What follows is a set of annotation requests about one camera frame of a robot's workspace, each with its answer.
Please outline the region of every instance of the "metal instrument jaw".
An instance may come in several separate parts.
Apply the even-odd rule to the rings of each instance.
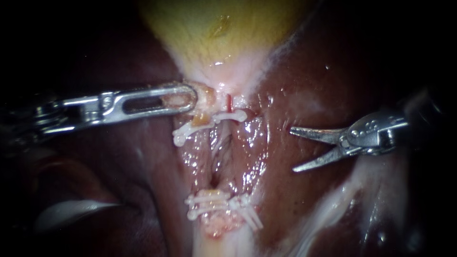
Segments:
[[[53,135],[188,112],[194,109],[197,100],[191,86],[172,82],[148,89],[102,92],[95,96],[46,100],[20,109],[1,109],[0,150],[13,156]]]
[[[183,97],[180,106],[166,106],[161,97],[172,95]],[[182,83],[169,83],[157,88],[132,91],[104,92],[97,96],[62,100],[56,107],[67,109],[79,108],[80,119],[67,119],[59,126],[42,130],[44,135],[88,127],[125,122],[139,118],[175,115],[191,111],[197,102],[197,94],[190,86]]]
[[[336,145],[328,153],[292,170],[302,172],[355,155],[380,155],[393,151],[397,135],[407,129],[402,113],[379,111],[368,114],[347,128],[313,129],[291,127],[290,134]]]

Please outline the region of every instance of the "laparoscopic forceps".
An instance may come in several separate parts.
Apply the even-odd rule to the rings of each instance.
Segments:
[[[162,99],[171,101],[164,104]],[[102,92],[64,100],[46,100],[19,109],[0,108],[2,152],[21,151],[51,136],[139,118],[191,111],[197,94],[189,85],[172,82],[152,88]]]
[[[403,144],[420,147],[448,123],[444,105],[442,97],[424,88],[405,100],[400,109],[370,113],[347,128],[291,127],[292,135],[335,145],[326,154],[292,170],[308,171],[351,156],[382,155]]]

